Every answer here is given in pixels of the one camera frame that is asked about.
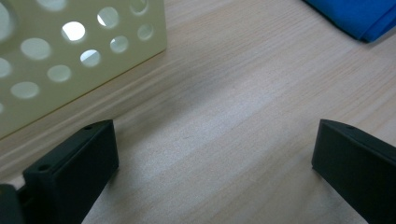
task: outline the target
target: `plastic container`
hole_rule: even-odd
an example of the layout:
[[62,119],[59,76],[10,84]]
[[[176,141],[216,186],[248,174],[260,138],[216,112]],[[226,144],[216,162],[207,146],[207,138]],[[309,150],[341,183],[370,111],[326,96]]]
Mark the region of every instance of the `plastic container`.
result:
[[165,48],[163,0],[0,0],[0,138]]

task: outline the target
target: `light wood surface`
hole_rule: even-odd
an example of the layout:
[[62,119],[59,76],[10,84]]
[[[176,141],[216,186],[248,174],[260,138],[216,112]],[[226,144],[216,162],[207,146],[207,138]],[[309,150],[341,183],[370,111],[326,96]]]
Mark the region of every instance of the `light wood surface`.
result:
[[0,180],[114,119],[120,170],[86,224],[365,223],[310,161],[320,119],[396,145],[395,32],[364,44],[298,0],[165,13],[168,49],[2,139]]

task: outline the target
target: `black object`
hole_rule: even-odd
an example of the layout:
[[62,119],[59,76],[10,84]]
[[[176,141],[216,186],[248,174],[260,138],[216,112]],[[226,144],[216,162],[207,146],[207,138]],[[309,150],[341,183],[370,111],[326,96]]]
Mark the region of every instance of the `black object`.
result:
[[81,223],[118,167],[112,120],[86,126],[24,170],[24,187],[0,185],[0,223]]
[[396,223],[396,148],[352,126],[323,119],[313,169],[369,223]]

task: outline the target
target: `circular hole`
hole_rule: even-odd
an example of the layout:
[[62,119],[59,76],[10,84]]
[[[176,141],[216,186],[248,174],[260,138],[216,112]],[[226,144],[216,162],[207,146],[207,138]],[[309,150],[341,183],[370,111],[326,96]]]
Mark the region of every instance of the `circular hole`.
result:
[[11,73],[11,64],[0,58],[0,77],[6,77]]
[[21,51],[30,59],[43,60],[50,56],[50,44],[40,38],[30,38],[23,41]]
[[70,21],[62,27],[62,35],[66,40],[78,41],[85,35],[85,27],[78,21]]
[[65,0],[36,0],[44,9],[49,11],[60,11],[66,7]]
[[129,42],[125,36],[117,36],[110,42],[110,47],[115,53],[122,53],[128,49]]
[[48,171],[49,169],[50,169],[50,165],[48,165],[48,164],[40,165],[40,166],[38,167],[38,171],[39,171],[39,172],[46,172],[46,171]]
[[94,67],[100,62],[100,53],[96,49],[89,49],[79,57],[82,64],[87,67]]
[[105,27],[112,28],[119,23],[119,13],[113,7],[105,7],[99,11],[97,19]]
[[39,88],[33,82],[20,82],[11,88],[11,93],[21,99],[30,99],[38,95]]
[[0,41],[11,35],[15,24],[8,12],[8,9],[0,2]]
[[64,82],[72,76],[72,71],[66,65],[56,65],[49,69],[47,76],[54,82]]
[[150,39],[153,33],[154,29],[152,28],[152,25],[149,24],[141,25],[137,30],[137,36],[139,36],[139,38],[143,41]]
[[143,15],[149,7],[148,0],[132,0],[131,10],[136,15]]

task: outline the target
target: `wood grain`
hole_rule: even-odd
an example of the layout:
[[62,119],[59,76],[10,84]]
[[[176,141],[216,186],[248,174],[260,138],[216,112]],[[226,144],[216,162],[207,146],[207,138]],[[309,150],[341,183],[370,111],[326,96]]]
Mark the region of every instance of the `wood grain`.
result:
[[84,223],[365,223],[311,169],[320,119],[396,145],[396,35],[303,1],[165,0],[168,49],[0,141],[0,180],[114,119],[120,170]]

